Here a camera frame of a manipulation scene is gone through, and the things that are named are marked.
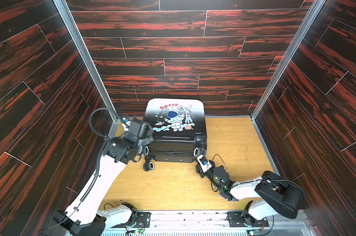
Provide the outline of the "black white astronaut suitcase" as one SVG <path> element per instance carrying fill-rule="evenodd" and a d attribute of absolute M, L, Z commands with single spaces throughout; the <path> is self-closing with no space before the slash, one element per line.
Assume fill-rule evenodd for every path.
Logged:
<path fill-rule="evenodd" d="M 192 163 L 206 156 L 207 132 L 204 104 L 195 99 L 154 98 L 143 121 L 153 129 L 143 169 L 154 170 L 154 162 Z"/>

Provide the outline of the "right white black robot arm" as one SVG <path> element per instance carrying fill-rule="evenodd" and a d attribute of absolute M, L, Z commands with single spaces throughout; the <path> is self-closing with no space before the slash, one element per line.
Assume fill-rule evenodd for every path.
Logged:
<path fill-rule="evenodd" d="M 230 202 L 247 198 L 260 198 L 249 201 L 244 210 L 235 218 L 248 227 L 263 227 L 267 218 L 282 215 L 295 219 L 304 200 L 303 190 L 294 182 L 265 171 L 262 176 L 245 182 L 230 179 L 224 166 L 215 167 L 213 162 L 198 163 L 196 171 L 201 178 L 207 177 L 211 186 L 220 196 Z"/>

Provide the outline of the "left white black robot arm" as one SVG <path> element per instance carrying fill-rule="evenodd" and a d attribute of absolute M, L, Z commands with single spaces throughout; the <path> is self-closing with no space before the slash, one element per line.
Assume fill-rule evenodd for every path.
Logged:
<path fill-rule="evenodd" d="M 153 129 L 147 122 L 136 118 L 124 118 L 127 130 L 117 137 L 105 137 L 97 155 L 92 176 L 77 198 L 65 209 L 54 214 L 54 221 L 73 236 L 100 236 L 118 224 L 132 222 L 136 209 L 127 204 L 108 211 L 99 206 L 118 175 L 129 161 L 148 153 L 153 142 Z"/>

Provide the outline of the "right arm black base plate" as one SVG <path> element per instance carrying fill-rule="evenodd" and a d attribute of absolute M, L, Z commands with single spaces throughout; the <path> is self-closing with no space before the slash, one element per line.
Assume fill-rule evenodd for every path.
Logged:
<path fill-rule="evenodd" d="M 231 228 L 242 228 L 246 227 L 243 220 L 243 211 L 228 211 L 227 212 L 227 221 Z"/>

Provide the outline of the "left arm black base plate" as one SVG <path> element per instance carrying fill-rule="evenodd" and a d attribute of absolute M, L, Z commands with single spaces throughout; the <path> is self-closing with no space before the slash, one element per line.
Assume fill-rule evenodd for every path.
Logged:
<path fill-rule="evenodd" d="M 129 222 L 126 223 L 128 228 L 138 228 L 145 229 L 150 227 L 151 222 L 151 212 L 148 211 L 138 211 L 132 213 Z"/>

